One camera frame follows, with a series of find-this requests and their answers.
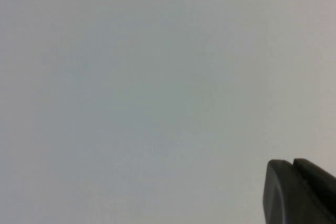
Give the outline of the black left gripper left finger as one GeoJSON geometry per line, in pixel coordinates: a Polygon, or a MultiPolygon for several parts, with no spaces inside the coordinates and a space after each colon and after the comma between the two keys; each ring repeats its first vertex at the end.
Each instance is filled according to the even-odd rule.
{"type": "Polygon", "coordinates": [[[293,163],[267,164],[262,198],[265,223],[335,223],[335,205],[325,205],[293,163]]]}

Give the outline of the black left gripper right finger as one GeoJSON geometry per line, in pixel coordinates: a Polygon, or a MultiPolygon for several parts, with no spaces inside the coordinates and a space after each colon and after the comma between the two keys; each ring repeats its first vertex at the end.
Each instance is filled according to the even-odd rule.
{"type": "Polygon", "coordinates": [[[335,177],[313,162],[296,158],[293,166],[325,205],[335,205],[335,177]]]}

